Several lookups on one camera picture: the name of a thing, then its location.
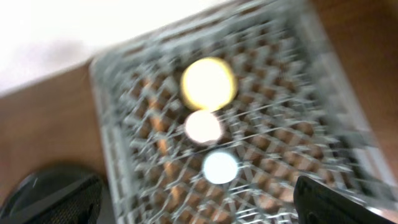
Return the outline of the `light blue cup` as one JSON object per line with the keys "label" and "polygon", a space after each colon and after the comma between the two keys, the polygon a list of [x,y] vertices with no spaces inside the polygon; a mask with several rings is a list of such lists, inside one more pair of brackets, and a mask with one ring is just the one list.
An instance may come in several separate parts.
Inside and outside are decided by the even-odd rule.
{"label": "light blue cup", "polygon": [[230,152],[212,151],[203,160],[202,172],[204,178],[210,183],[226,184],[238,175],[238,160]]}

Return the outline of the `pink cup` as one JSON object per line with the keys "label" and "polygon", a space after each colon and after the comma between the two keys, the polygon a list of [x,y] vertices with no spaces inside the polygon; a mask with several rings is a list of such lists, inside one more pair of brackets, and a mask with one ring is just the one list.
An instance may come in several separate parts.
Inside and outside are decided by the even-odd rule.
{"label": "pink cup", "polygon": [[224,135],[221,121],[207,110],[198,110],[188,115],[183,130],[189,140],[205,146],[218,142]]}

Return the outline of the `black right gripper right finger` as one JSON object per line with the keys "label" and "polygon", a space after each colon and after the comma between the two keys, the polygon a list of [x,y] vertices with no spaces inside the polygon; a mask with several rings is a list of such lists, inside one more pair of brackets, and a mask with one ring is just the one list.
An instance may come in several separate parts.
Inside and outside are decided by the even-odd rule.
{"label": "black right gripper right finger", "polygon": [[297,179],[294,206],[300,224],[393,224],[307,176]]}

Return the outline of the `yellow bowl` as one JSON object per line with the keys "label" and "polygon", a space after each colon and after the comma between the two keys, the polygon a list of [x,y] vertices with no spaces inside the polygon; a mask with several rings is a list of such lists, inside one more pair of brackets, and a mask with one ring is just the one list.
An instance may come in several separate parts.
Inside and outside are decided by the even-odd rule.
{"label": "yellow bowl", "polygon": [[183,102],[191,110],[217,111],[235,98],[238,80],[227,61],[205,57],[183,71],[180,91]]}

